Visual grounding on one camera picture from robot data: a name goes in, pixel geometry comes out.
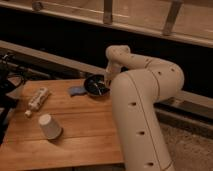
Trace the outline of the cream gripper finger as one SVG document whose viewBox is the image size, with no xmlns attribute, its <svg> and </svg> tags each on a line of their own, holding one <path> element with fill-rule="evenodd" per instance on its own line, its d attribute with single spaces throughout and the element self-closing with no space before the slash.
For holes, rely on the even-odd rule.
<svg viewBox="0 0 213 171">
<path fill-rule="evenodd" d="M 104 84 L 105 84 L 105 87 L 106 87 L 106 88 L 110 88 L 111 83 L 112 83 L 112 80 L 105 80 L 105 81 L 104 81 Z"/>
</svg>

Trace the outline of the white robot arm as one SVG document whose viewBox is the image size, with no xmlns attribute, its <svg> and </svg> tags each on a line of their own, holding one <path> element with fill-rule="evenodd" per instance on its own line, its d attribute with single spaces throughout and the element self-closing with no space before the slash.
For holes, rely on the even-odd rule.
<svg viewBox="0 0 213 171">
<path fill-rule="evenodd" d="M 106 57 L 104 81 L 126 171 L 175 171 L 154 104 L 180 92 L 182 69 L 167 60 L 133 54 L 126 45 L 109 46 Z"/>
</svg>

